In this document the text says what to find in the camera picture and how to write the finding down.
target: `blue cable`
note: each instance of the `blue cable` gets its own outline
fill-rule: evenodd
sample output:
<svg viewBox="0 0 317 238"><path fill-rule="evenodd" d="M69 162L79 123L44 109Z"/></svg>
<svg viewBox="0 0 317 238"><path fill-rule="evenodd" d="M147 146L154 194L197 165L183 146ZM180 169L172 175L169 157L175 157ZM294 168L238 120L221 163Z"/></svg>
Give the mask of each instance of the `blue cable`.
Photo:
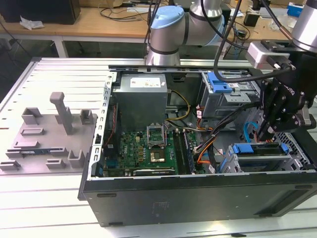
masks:
<svg viewBox="0 0 317 238"><path fill-rule="evenodd" d="M248 135L248 125L249 125L249 124L253 125L256 129L258 129L258 124L256 124L256 123L253 122L253 121L248 121L248 122L244 123L244 125L243 125L244 137L246 138L246 140L247 140L248 143L251 143L250 137L249 137L249 135Z"/></svg>

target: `motherboard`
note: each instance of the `motherboard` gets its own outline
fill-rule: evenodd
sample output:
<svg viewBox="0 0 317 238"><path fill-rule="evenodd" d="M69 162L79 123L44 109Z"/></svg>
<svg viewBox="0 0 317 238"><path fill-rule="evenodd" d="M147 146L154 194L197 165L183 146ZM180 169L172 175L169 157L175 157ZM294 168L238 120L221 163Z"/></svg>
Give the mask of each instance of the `motherboard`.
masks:
<svg viewBox="0 0 317 238"><path fill-rule="evenodd" d="M191 174L195 170L195 146L194 132L125 131L121 133L117 158L106 160L104 176Z"/></svg>

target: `metal slotted table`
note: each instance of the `metal slotted table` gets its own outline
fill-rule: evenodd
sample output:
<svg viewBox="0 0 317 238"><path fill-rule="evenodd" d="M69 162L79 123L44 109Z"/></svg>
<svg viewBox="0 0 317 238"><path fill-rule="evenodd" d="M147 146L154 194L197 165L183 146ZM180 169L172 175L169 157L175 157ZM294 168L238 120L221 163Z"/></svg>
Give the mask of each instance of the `metal slotted table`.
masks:
<svg viewBox="0 0 317 238"><path fill-rule="evenodd" d="M0 104L1 160L23 120L25 107L38 107L43 114L55 114L49 102L52 91L63 91L65 105L72 112L81 108L94 112L103 95L109 64L139 64L138 59L42 59L31 62ZM183 60L183 65L213 65L213 61ZM222 61L222 65L250 66L246 61ZM85 75L77 80L78 75ZM77 199L81 174L0 176L0 237L95 237L175 238L232 237L245 234L264 238L315 237L317 196L278 218L212 221L145 226L99 226L86 201Z"/></svg>

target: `label sticker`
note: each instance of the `label sticker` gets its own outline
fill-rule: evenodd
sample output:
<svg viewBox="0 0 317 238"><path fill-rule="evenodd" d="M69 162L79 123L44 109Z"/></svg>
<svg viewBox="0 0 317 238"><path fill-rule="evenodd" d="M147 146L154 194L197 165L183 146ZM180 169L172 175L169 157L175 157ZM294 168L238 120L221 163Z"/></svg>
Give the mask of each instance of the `label sticker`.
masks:
<svg viewBox="0 0 317 238"><path fill-rule="evenodd" d="M131 88L160 88L159 78L131 78Z"/></svg>
<svg viewBox="0 0 317 238"><path fill-rule="evenodd" d="M223 150L222 149L217 150L217 153L215 153L214 155L223 155Z"/></svg>
<svg viewBox="0 0 317 238"><path fill-rule="evenodd" d="M228 85L231 88L238 88L239 87L239 84L237 84L237 83L228 83Z"/></svg>
<svg viewBox="0 0 317 238"><path fill-rule="evenodd" d="M209 165L209 171L210 173L214 174L216 172L216 170L214 169L213 166Z"/></svg>
<svg viewBox="0 0 317 238"><path fill-rule="evenodd" d="M197 111L197 118L202 118L202 111Z"/></svg>
<svg viewBox="0 0 317 238"><path fill-rule="evenodd" d="M21 154L35 154L34 151L21 151Z"/></svg>

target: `chip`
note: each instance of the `chip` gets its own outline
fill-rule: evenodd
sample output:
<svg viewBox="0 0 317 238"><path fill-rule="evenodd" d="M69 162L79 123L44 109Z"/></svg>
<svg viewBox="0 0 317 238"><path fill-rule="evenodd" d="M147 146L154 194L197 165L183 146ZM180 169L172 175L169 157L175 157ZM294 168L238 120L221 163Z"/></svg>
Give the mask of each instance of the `chip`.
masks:
<svg viewBox="0 0 317 238"><path fill-rule="evenodd" d="M165 150L164 149L151 149L150 150L151 163L163 163L165 162Z"/></svg>

